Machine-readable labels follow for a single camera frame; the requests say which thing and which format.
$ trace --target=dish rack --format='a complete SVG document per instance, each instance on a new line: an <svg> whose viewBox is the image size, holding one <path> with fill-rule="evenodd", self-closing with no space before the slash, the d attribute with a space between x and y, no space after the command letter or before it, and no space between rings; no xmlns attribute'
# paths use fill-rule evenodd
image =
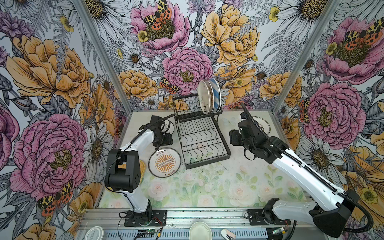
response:
<svg viewBox="0 0 384 240"><path fill-rule="evenodd" d="M175 123L186 169L226 160L231 151L214 116L223 113L204 114L199 95L191 94L173 98Z"/></svg>

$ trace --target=plate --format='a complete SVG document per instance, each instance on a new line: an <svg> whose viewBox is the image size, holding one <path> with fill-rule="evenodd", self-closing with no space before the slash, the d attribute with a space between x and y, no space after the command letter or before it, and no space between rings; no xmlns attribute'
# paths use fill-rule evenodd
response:
<svg viewBox="0 0 384 240"><path fill-rule="evenodd" d="M180 155L172 148L155 151L148 161L148 169L156 177L169 177L177 172L180 165Z"/></svg>
<svg viewBox="0 0 384 240"><path fill-rule="evenodd" d="M195 222L189 229L189 240L212 240L211 228L204 222Z"/></svg>
<svg viewBox="0 0 384 240"><path fill-rule="evenodd" d="M214 79L211 78L208 80L209 83L211 84L212 90L213 90L213 96L214 96L214 109L212 113L217 112L220 107L221 107L221 92L220 92L220 87L218 85L218 82Z"/></svg>
<svg viewBox="0 0 384 240"><path fill-rule="evenodd" d="M267 121L265 121L264 119L262 119L260 117L255 117L255 116L252 116L252 117L254 120L256 120L258 122L258 124L264 130L264 132L266 134L269 134L271 132L271 126L269 125L269 123Z"/></svg>
<svg viewBox="0 0 384 240"><path fill-rule="evenodd" d="M200 81L199 87L197 89L199 95L199 103L201 111L204 114L210 113L210 109L213 109L213 98L212 98L212 88L209 82Z"/></svg>

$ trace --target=purple flower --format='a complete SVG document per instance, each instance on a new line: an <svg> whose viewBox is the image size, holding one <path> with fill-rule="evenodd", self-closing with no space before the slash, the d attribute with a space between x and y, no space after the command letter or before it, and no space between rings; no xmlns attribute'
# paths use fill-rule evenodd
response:
<svg viewBox="0 0 384 240"><path fill-rule="evenodd" d="M31 37L35 30L17 16L12 18L8 12L0 11L0 32L7 34L10 38L21 38L22 35Z"/></svg>
<svg viewBox="0 0 384 240"><path fill-rule="evenodd" d="M19 124L12 114L0 106L0 170L7 164L12 142L19 134Z"/></svg>
<svg viewBox="0 0 384 240"><path fill-rule="evenodd" d="M211 60L193 48L178 48L171 57L163 60L164 77L170 84L178 86L183 95L195 90L199 82L212 77Z"/></svg>
<svg viewBox="0 0 384 240"><path fill-rule="evenodd" d="M310 97L307 113L310 119L304 124L307 136L315 135L336 150L356 139L366 119L357 89L347 83L320 84Z"/></svg>
<svg viewBox="0 0 384 240"><path fill-rule="evenodd" d="M362 84L375 76L384 67L384 41L378 39L371 45L359 42L351 51L345 49L345 34L349 31L361 32L368 29L374 21L359 22L358 18L347 17L333 31L334 36L328 40L326 55L322 62L323 71L339 81L348 81L354 85Z"/></svg>
<svg viewBox="0 0 384 240"><path fill-rule="evenodd" d="M347 228L360 228L360 223L350 217L347 221ZM370 240L369 233L363 232L363 233L350 233L350 232L344 232L343 233L343 240Z"/></svg>
<svg viewBox="0 0 384 240"><path fill-rule="evenodd" d="M9 54L5 51L4 47L0 47L0 66L5 68L5 63L7 62L7 56Z"/></svg>
<svg viewBox="0 0 384 240"><path fill-rule="evenodd" d="M180 46L185 46L189 38L190 22L189 18L184 18L184 15L180 13L179 6L172 5L168 1L168 7L171 9L172 16L170 20L166 20L166 23L162 25L161 29L153 30L147 26L143 19L148 15L154 15L157 11L157 3L154 7L148 5L144 8L142 5L140 8L132 8L131 10L131 31L138 36L138 39L144 45L148 51L143 52L146 56L155 56L163 52L174 51Z"/></svg>
<svg viewBox="0 0 384 240"><path fill-rule="evenodd" d="M208 15L215 10L215 0L189 0L187 8L190 14L194 12L202 12Z"/></svg>
<svg viewBox="0 0 384 240"><path fill-rule="evenodd" d="M234 8L240 9L244 4L244 0L225 0L224 4L233 5Z"/></svg>
<svg viewBox="0 0 384 240"><path fill-rule="evenodd" d="M17 168L10 178L12 191L38 200L55 195L70 181L77 187L85 175L81 165L87 140L80 123L65 114L26 127L14 146Z"/></svg>

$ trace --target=floral tablecloth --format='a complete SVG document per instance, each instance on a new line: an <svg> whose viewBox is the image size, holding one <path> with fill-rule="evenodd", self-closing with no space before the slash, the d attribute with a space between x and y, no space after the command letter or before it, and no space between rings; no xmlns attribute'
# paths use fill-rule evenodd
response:
<svg viewBox="0 0 384 240"><path fill-rule="evenodd" d="M251 113L272 123L269 112ZM139 126L149 122L151 115L164 117L169 114L170 112L134 112L122 146L136 135ZM237 128L239 114L238 111L225 111L219 117L218 124L227 143L229 131ZM269 135L278 136L272 124ZM177 131L174 132L173 139L174 144L170 147L181 153ZM152 207L259 207L264 206L272 197L306 201L301 187L282 171L262 159L247 160L243 156L242 147L230 144L229 147L232 152L230 159L188 170L182 160L180 169L167 178L157 178L146 168L140 186ZM147 164L154 151L153 146L149 146L140 155L140 159ZM99 203L99 208L128 206L123 196L108 190L104 190Z"/></svg>

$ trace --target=floral wallpaper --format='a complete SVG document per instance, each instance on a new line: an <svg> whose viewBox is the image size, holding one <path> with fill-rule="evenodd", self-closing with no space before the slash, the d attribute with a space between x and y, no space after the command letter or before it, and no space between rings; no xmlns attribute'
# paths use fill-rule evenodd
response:
<svg viewBox="0 0 384 240"><path fill-rule="evenodd" d="M60 0L84 30L74 0ZM172 99L219 82L224 109L271 109L327 0L85 0L134 109L183 108ZM337 11L330 26L344 18ZM81 36L87 39L86 31ZM301 99L298 78L287 102Z"/></svg>
<svg viewBox="0 0 384 240"><path fill-rule="evenodd" d="M3 239L76 238L127 119L66 7L60 0L0 0Z"/></svg>
<svg viewBox="0 0 384 240"><path fill-rule="evenodd" d="M301 85L296 81L290 91L299 92L298 102L287 98L276 113L298 156L336 185L355 190L373 216L372 230L344 233L345 240L384 239L383 7L383 1L341 1L308 55ZM365 221L355 209L347 225Z"/></svg>

